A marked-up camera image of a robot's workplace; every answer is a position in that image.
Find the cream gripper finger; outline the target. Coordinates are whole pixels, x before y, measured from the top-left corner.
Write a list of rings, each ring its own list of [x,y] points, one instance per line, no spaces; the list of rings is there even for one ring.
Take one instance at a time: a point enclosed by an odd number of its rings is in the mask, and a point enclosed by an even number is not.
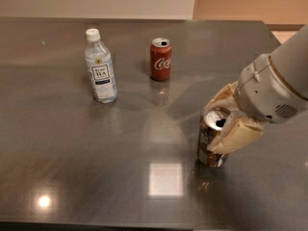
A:
[[[258,118],[232,112],[207,149],[215,154],[232,153],[260,139],[267,125]]]
[[[238,112],[240,107],[235,98],[235,90],[237,89],[238,83],[227,84],[207,103],[203,108],[202,113],[205,114],[207,111],[219,108],[228,110],[229,112]]]

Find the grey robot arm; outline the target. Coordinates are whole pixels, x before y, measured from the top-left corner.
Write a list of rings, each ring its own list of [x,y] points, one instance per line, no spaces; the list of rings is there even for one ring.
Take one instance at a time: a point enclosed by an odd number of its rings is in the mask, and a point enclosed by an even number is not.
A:
[[[269,123],[284,123],[308,107],[308,26],[245,67],[205,106],[229,113],[207,149],[229,154],[256,140]]]

